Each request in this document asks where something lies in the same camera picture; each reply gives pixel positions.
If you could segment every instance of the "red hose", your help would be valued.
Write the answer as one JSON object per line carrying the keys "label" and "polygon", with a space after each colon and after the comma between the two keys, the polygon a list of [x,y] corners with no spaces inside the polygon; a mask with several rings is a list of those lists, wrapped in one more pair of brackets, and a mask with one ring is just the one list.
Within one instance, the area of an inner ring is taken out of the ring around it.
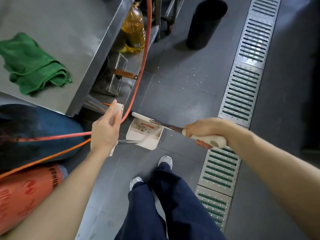
{"label": "red hose", "polygon": [[[138,74],[138,79],[136,80],[136,85],[135,85],[135,88],[134,88],[134,91],[133,91],[133,96],[132,96],[132,99],[130,101],[129,107],[128,107],[126,113],[124,114],[124,116],[123,116],[123,118],[121,120],[121,123],[124,122],[124,120],[127,118],[127,116],[130,113],[132,104],[134,103],[134,99],[135,99],[137,91],[138,91],[138,87],[139,87],[139,84],[140,84],[140,81],[141,81],[143,70],[144,70],[144,67],[145,67],[145,64],[146,64],[147,53],[148,53],[148,48],[149,48],[149,41],[150,41],[151,23],[152,23],[152,0],[146,0],[146,5],[147,5],[146,46],[144,48],[141,69],[140,69],[139,74]],[[18,141],[20,141],[20,142],[22,142],[22,141],[49,141],[49,140],[57,140],[57,139],[62,139],[62,138],[85,136],[85,135],[90,135],[90,134],[91,134],[91,131],[89,131],[89,132],[81,132],[81,133],[74,133],[74,134],[67,134],[67,135],[58,135],[58,136],[35,137],[35,138],[19,138]],[[3,173],[3,174],[0,175],[0,179],[5,177],[5,176],[8,176],[10,174],[13,174],[15,172],[18,172],[18,171],[20,171],[22,169],[28,168],[30,166],[33,166],[33,165],[36,165],[36,164],[41,163],[43,161],[46,161],[46,160],[49,160],[51,158],[57,157],[57,156],[62,155],[64,153],[70,152],[71,150],[74,150],[76,148],[79,148],[79,147],[83,146],[84,144],[86,144],[89,141],[91,141],[91,138],[87,139],[86,141],[84,141],[84,142],[82,142],[82,143],[80,143],[78,145],[75,145],[75,146],[73,146],[73,147],[71,147],[69,149],[66,149],[66,150],[64,150],[62,152],[53,154],[51,156],[42,158],[40,160],[31,162],[29,164],[23,165],[21,167],[18,167],[18,168],[15,168],[15,169],[11,170],[11,171]]]}

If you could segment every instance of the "clear plastic container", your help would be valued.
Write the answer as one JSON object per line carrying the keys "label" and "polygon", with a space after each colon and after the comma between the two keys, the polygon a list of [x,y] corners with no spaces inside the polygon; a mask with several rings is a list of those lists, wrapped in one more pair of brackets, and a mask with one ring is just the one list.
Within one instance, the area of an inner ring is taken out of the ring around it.
{"label": "clear plastic container", "polygon": [[133,3],[121,28],[124,32],[126,49],[131,53],[142,52],[146,43],[143,15],[138,5],[138,2]]}

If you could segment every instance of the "black trash bin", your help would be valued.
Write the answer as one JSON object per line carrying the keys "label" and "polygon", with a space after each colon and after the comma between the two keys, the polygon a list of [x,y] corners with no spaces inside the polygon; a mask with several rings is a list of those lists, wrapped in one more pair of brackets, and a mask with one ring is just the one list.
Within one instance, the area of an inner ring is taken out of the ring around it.
{"label": "black trash bin", "polygon": [[200,50],[208,44],[228,5],[222,0],[204,0],[193,10],[193,17],[186,40],[190,50]]}

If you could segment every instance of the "floor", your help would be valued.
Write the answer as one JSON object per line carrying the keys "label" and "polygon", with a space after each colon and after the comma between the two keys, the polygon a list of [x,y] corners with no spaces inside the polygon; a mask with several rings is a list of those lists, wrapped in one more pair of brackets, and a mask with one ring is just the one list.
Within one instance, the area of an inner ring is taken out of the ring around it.
{"label": "floor", "polygon": [[[133,111],[177,126],[218,115],[251,0],[225,0],[228,12],[210,43],[194,52],[184,42],[193,8],[200,1],[185,0],[172,34],[151,47]],[[303,158],[303,109],[309,99],[319,20],[316,0],[282,0],[250,127],[263,139]],[[127,121],[121,126],[121,138],[129,125]],[[87,145],[65,162],[66,168],[72,170],[88,151]],[[165,130],[153,151],[119,145],[101,169],[76,240],[113,239],[127,213],[130,179],[147,180],[163,155],[173,158],[173,172],[195,190],[206,150],[194,141]],[[164,216],[158,200],[156,206]],[[307,239],[245,163],[224,234],[230,240]]]}

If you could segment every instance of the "metal drain grate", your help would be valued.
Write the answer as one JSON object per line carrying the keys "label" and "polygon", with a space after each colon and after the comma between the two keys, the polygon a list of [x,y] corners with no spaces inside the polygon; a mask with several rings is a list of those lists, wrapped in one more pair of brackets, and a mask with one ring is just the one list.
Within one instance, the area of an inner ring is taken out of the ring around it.
{"label": "metal drain grate", "polygon": [[252,0],[249,14],[274,19],[277,16],[281,0]]}
{"label": "metal drain grate", "polygon": [[195,195],[223,232],[232,198],[200,185],[197,186]]}
{"label": "metal drain grate", "polygon": [[228,119],[248,128],[254,111],[261,77],[261,69],[235,61],[218,117]]}
{"label": "metal drain grate", "polygon": [[274,22],[248,15],[235,60],[264,68],[274,28]]}
{"label": "metal drain grate", "polygon": [[240,162],[228,146],[208,150],[198,185],[232,196]]}

